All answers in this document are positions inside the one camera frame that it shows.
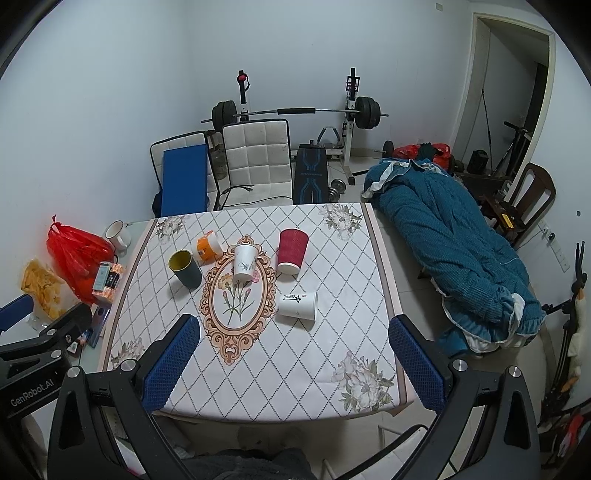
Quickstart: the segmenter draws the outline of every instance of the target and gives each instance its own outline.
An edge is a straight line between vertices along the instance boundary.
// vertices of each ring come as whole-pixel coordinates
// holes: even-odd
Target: blue gripper pad
[[[166,405],[170,393],[199,343],[199,321],[191,315],[186,317],[188,318],[184,325],[145,376],[142,406],[148,413],[160,410]]]
[[[0,332],[6,332],[12,325],[33,311],[33,298],[21,295],[4,307],[0,307]]]
[[[388,340],[423,406],[441,412],[446,403],[444,379],[398,317],[390,320]]]

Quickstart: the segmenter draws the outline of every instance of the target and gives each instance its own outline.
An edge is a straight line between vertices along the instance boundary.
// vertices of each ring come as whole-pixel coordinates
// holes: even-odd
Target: paper cup
[[[181,283],[190,290],[198,288],[201,285],[203,275],[193,254],[189,250],[179,250],[172,254],[168,259],[168,267]]]
[[[318,292],[310,291],[296,295],[278,295],[276,301],[277,313],[287,317],[316,321]]]
[[[308,234],[297,228],[288,228],[279,234],[277,250],[277,271],[297,275],[304,261],[308,246]]]
[[[216,232],[210,230],[197,240],[197,254],[204,262],[222,254],[222,246],[217,239]]]
[[[258,248],[251,244],[238,244],[234,250],[234,281],[247,282],[255,274]]]

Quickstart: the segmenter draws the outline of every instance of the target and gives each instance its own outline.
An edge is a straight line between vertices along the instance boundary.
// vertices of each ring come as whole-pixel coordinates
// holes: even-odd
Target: flower illustration
[[[361,228],[361,215],[355,215],[349,205],[335,204],[323,205],[322,217],[330,229],[338,232],[341,240],[349,240],[355,231]]]
[[[338,382],[339,389],[345,388],[347,380],[350,376],[355,373],[357,369],[357,362],[353,359],[351,351],[347,352],[346,357],[342,362],[337,365],[337,369],[334,371],[331,382]]]
[[[163,219],[156,225],[156,235],[161,244],[167,244],[175,233],[184,228],[184,221],[188,215],[178,215]]]
[[[361,368],[352,375],[353,397],[360,408],[372,407],[378,402],[379,384],[371,371]]]
[[[230,325],[232,317],[235,313],[238,315],[238,320],[242,321],[242,314],[248,307],[250,307],[254,303],[254,301],[252,301],[249,304],[246,304],[246,301],[252,291],[250,288],[252,282],[238,282],[232,284],[232,278],[232,274],[227,273],[225,275],[222,275],[217,281],[217,287],[220,290],[223,290],[222,296],[224,299],[224,303],[227,307],[223,313],[230,312],[228,326]],[[255,274],[253,275],[252,281],[254,283],[257,283],[260,279],[260,273],[257,270],[255,270]]]
[[[217,287],[220,290],[231,290],[232,288],[232,274],[226,273],[222,275],[217,281]]]
[[[384,378],[384,373],[378,373],[376,360],[371,362],[364,357],[355,359],[351,351],[347,352],[342,362],[339,362],[330,379],[338,383],[345,411],[352,409],[356,413],[361,411],[378,411],[384,405],[392,402],[388,389],[394,385],[394,377]]]
[[[131,340],[129,343],[123,342],[121,350],[119,350],[117,355],[111,355],[113,369],[117,368],[123,360],[127,360],[128,358],[137,360],[142,356],[144,351],[145,347],[142,345],[142,337],[139,337],[137,340]]]

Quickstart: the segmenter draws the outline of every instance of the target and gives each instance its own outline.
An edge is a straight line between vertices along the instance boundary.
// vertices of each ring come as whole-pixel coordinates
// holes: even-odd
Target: tiled floor
[[[376,159],[354,158],[352,159],[352,170],[367,169],[377,161]],[[338,177],[345,180],[338,163],[330,163],[329,166],[330,179]],[[341,196],[341,201],[358,202],[362,184],[363,176],[357,177],[356,185],[347,186],[347,191]],[[420,268],[406,243],[384,216],[379,213],[377,215],[394,271],[402,309],[427,339],[434,339],[450,324],[441,308],[441,297],[428,280],[417,279]],[[481,360],[469,361],[469,364],[476,369],[491,371],[503,371],[508,365],[518,365],[528,384],[536,416],[539,416],[539,405],[545,386],[545,357],[539,337],[518,351],[497,352]],[[481,407],[473,409],[472,416],[450,459],[457,468],[462,464],[472,442],[481,414]],[[330,462],[335,472],[341,475],[379,451],[379,424],[403,432],[415,424],[429,426],[434,418],[435,414],[426,410],[420,401],[416,400],[394,417],[389,413],[380,412],[357,419],[311,421],[299,423],[297,426],[306,437],[303,449],[312,470],[320,477],[324,458]],[[236,437],[238,426],[236,425],[182,422],[178,422],[178,425],[191,439],[197,453],[215,453],[222,449],[238,447]],[[280,424],[261,427],[261,435],[268,442],[271,450],[274,445],[278,444],[286,428],[288,428],[287,425]],[[395,435],[386,432],[387,442],[394,439]],[[453,475],[453,471],[448,466],[441,477],[447,478],[451,475]]]

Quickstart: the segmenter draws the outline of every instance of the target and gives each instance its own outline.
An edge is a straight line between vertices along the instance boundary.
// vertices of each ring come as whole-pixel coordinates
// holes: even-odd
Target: overturned white paper cup
[[[258,249],[251,244],[238,244],[234,250],[234,281],[247,282],[255,274]]]
[[[300,294],[278,295],[277,313],[316,321],[318,316],[318,292],[309,291]]]

